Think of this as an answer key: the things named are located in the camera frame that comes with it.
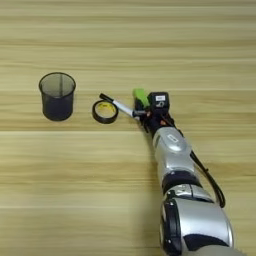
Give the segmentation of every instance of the black cable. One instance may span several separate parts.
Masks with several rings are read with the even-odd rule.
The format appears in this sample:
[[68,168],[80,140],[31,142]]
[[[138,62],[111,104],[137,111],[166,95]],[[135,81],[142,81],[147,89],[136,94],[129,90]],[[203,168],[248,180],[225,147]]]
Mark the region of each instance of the black cable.
[[224,193],[222,192],[220,186],[218,185],[218,183],[215,181],[215,179],[212,177],[212,175],[209,173],[209,169],[205,168],[204,165],[202,164],[202,162],[198,159],[198,157],[196,156],[195,152],[192,151],[191,152],[191,158],[193,159],[193,161],[198,165],[198,167],[202,170],[202,172],[205,174],[206,178],[208,179],[208,181],[210,182],[216,197],[218,198],[219,201],[219,205],[221,208],[224,208],[226,205],[226,198]]

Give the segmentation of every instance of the robotic arm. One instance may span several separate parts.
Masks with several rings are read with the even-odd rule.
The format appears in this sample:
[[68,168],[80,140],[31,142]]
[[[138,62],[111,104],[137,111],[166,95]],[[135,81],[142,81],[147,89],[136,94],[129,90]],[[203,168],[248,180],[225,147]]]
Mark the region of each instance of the robotic arm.
[[[160,243],[167,256],[243,256],[233,248],[232,227],[222,208],[225,197],[169,114],[169,95],[134,91],[135,110],[106,95],[119,109],[141,122],[153,138],[158,180],[163,191]],[[201,169],[216,202],[200,183]]]

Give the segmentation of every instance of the wood grain surface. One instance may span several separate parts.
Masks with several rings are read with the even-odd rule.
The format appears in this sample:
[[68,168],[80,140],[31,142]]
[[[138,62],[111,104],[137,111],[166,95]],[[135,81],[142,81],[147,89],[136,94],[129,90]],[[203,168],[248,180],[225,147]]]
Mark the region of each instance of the wood grain surface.
[[[161,255],[150,138],[124,114],[91,117],[99,93],[132,106],[135,87],[169,92],[236,247],[256,255],[255,13],[255,0],[2,0],[0,255]],[[53,71],[77,82],[61,123],[38,90]]]

